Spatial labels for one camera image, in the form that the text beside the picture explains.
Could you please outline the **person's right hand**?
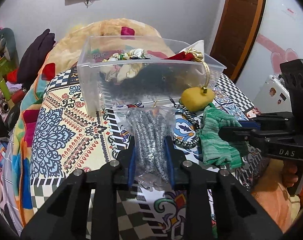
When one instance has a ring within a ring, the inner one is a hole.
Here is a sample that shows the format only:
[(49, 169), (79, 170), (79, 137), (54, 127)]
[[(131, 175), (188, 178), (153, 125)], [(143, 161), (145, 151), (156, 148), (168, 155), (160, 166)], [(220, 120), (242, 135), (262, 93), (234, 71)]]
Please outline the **person's right hand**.
[(297, 162), (291, 160), (283, 161), (282, 183), (284, 187), (289, 188), (294, 186), (294, 184), (299, 179), (297, 172), (298, 172)]

